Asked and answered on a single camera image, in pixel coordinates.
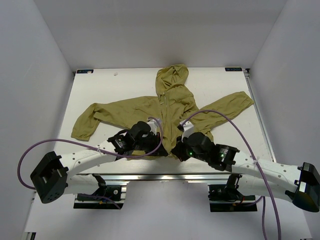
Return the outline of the olive green hooded jacket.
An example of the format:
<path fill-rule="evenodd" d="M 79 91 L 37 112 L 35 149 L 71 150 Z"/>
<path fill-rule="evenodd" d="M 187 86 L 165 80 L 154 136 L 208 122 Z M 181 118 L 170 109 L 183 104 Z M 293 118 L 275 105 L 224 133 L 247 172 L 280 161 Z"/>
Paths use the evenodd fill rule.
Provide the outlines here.
<path fill-rule="evenodd" d="M 185 86 L 189 70 L 184 64 L 171 65 L 160 69 L 155 79 L 156 96 L 140 96 L 111 103 L 93 103 L 76 120 L 71 137 L 88 141 L 100 122 L 130 129 L 138 121 L 148 117 L 162 120 L 165 150 L 170 153 L 181 136 L 178 125 L 188 117 L 197 132 L 210 140 L 211 130 L 234 119 L 254 104 L 244 92 L 234 92 L 215 102 L 199 108 L 193 93 Z"/>

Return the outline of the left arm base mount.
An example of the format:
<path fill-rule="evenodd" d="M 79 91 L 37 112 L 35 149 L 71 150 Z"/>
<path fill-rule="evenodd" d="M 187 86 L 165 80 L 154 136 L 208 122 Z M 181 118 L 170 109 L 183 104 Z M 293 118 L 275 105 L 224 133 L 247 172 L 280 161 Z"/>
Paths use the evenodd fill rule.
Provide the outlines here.
<path fill-rule="evenodd" d="M 73 208 L 88 210 L 121 210 L 127 192 L 127 181 L 107 180 L 99 174 L 83 175 L 82 192 L 75 195 Z"/>

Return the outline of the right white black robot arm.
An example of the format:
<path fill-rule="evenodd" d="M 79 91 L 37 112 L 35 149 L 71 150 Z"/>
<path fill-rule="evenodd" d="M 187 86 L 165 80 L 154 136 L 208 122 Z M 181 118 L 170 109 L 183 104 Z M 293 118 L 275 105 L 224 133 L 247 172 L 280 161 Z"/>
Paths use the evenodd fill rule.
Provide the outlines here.
<path fill-rule="evenodd" d="M 217 171 L 248 175 L 246 189 L 250 195 L 262 195 L 267 190 L 264 182 L 257 183 L 259 178 L 268 181 L 275 198 L 290 201 L 307 212 L 320 210 L 320 174 L 311 163 L 296 166 L 254 160 L 236 147 L 214 144 L 201 132 L 189 137 L 179 136 L 171 152 L 182 162 L 195 158 Z"/>

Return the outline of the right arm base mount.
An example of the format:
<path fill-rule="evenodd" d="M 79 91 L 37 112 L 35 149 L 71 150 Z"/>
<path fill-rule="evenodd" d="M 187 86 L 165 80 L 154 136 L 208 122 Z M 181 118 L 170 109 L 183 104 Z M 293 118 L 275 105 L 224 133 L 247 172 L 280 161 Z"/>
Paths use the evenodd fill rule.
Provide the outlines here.
<path fill-rule="evenodd" d="M 239 191 L 241 174 L 217 175 L 206 181 L 209 208 L 212 213 L 256 212 L 257 200 L 254 195 Z"/>

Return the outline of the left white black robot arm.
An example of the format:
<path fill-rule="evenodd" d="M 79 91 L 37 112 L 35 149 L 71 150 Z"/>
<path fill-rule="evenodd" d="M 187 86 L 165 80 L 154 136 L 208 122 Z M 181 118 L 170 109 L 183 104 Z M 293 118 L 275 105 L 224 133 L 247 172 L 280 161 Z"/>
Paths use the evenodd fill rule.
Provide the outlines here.
<path fill-rule="evenodd" d="M 163 128 L 156 119 L 139 121 L 96 146 L 86 145 L 84 150 L 63 155 L 48 152 L 30 179 L 43 204 L 66 194 L 85 194 L 99 200 L 106 193 L 105 181 L 97 173 L 85 176 L 82 172 L 120 159 L 133 159 L 134 151 L 143 151 L 146 157 L 166 156 L 163 138 Z"/>

